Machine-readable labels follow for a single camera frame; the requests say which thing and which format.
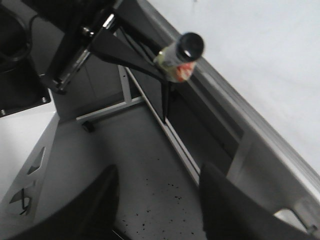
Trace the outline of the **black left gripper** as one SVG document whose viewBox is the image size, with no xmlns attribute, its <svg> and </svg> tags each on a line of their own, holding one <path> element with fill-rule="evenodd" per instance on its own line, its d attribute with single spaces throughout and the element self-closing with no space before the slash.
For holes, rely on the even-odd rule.
<svg viewBox="0 0 320 240">
<path fill-rule="evenodd" d="M 160 51 L 161 44 L 128 24 L 116 23 L 110 29 L 102 28 L 115 4 L 115 0 L 37 1 L 37 12 L 41 17 L 64 33 L 45 76 L 41 79 L 46 87 L 55 93 L 64 94 L 65 87 L 86 60 L 89 51 L 107 63 L 142 72 L 160 82 L 166 80 L 161 70 L 116 37 L 114 32 L 123 30 L 126 36 L 148 46 L 154 54 Z"/>
</svg>

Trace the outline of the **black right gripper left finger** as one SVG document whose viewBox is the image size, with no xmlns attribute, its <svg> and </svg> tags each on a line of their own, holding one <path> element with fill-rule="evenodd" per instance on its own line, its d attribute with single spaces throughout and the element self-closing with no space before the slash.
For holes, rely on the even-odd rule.
<svg viewBox="0 0 320 240">
<path fill-rule="evenodd" d="M 113 240 L 119 206 L 119 171 L 107 166 L 66 206 L 10 240 Z"/>
</svg>

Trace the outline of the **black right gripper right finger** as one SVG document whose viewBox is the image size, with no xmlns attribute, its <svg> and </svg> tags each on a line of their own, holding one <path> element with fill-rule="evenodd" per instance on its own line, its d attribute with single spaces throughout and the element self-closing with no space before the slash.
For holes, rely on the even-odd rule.
<svg viewBox="0 0 320 240">
<path fill-rule="evenodd" d="M 313 240 L 238 189 L 212 163 L 201 166 L 199 198 L 208 240 Z"/>
</svg>

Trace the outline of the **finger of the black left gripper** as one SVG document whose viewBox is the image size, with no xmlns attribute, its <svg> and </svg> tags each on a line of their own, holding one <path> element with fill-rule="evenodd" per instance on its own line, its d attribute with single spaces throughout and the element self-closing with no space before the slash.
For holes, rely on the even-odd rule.
<svg viewBox="0 0 320 240">
<path fill-rule="evenodd" d="M 162 102 L 162 116 L 161 121 L 164 123 L 168 116 L 170 103 L 176 101 L 179 93 L 177 91 L 177 83 L 167 82 L 161 85 L 161 102 Z"/>
</svg>

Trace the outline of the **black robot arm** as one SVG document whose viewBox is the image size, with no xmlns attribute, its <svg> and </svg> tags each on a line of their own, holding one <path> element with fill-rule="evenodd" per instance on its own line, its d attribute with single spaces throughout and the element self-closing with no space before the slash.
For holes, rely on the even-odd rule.
<svg viewBox="0 0 320 240">
<path fill-rule="evenodd" d="M 44 169 L 58 124 L 52 91 L 62 91 L 87 55 L 123 66 L 150 103 L 151 93 L 137 79 L 141 72 L 161 84 L 161 109 L 169 109 L 170 84 L 164 71 L 123 43 L 121 31 L 142 49 L 157 54 L 166 44 L 137 0 L 29 1 L 40 16 L 64 31 L 49 67 L 39 77 L 31 61 L 32 29 L 5 6 L 0 8 L 0 237 L 3 240 L 117 240 L 119 177 L 107 167 L 74 201 L 34 224 Z"/>
</svg>

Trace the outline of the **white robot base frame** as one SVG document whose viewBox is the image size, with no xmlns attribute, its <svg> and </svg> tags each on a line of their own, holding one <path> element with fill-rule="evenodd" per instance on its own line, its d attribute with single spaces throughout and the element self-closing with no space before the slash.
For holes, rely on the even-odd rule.
<svg viewBox="0 0 320 240">
<path fill-rule="evenodd" d="M 34 221 L 58 122 L 51 93 L 39 106 L 1 117 L 1 225 Z"/>
</svg>

